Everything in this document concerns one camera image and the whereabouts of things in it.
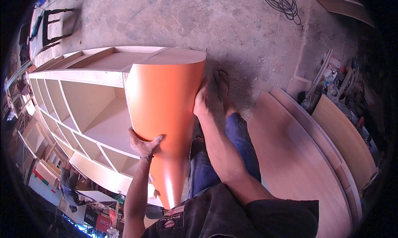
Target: bare foot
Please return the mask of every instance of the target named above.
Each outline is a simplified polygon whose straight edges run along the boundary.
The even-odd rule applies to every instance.
[[[214,78],[218,86],[218,98],[222,101],[228,97],[229,78],[225,71],[215,71]]]

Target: curved orange panel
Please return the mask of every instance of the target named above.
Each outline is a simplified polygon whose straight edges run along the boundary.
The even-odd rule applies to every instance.
[[[164,208],[181,201],[194,125],[193,105],[205,61],[182,65],[134,64],[125,83],[134,131],[146,140],[166,134],[150,167]]]

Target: worker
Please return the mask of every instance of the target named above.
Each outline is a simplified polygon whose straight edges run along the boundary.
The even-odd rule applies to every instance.
[[[149,167],[165,136],[146,142],[129,130],[131,146],[141,160],[127,191],[123,237],[315,237],[318,200],[279,199],[261,184],[246,121],[228,98],[228,75],[217,71],[214,76],[224,106],[225,134],[209,110],[209,77],[205,77],[193,107],[205,142],[192,142],[189,198],[147,229]]]
[[[66,161],[66,164],[61,168],[61,181],[58,183],[58,187],[61,190],[62,196],[64,196],[65,201],[69,203],[69,208],[72,213],[77,211],[78,206],[91,204],[91,201],[85,202],[79,200],[79,195],[75,191],[75,187],[77,185],[77,181],[79,178],[79,174],[73,172],[70,174],[70,170],[72,169],[72,164],[69,163],[69,159]]]

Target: dusty floor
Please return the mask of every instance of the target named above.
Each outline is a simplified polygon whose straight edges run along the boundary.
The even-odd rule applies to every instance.
[[[357,21],[326,12],[315,0],[296,0],[301,26],[264,0],[51,0],[43,7],[52,2],[47,9],[76,11],[50,17],[61,22],[49,26],[49,38],[73,34],[39,54],[36,65],[97,47],[207,50],[206,73],[229,72],[230,96],[244,119],[262,89],[286,89],[293,74],[312,80],[329,48],[342,63],[357,52]],[[35,10],[32,22],[41,11]],[[221,119],[217,100],[214,95],[211,102]]]

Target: jeans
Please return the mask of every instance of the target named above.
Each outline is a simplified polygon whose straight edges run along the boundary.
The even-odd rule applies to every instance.
[[[256,151],[250,140],[247,123],[239,113],[233,113],[226,118],[225,134],[239,151],[249,174],[261,183],[260,167]],[[210,163],[204,142],[197,139],[192,141],[190,163],[191,187],[189,198],[221,183],[220,178]]]

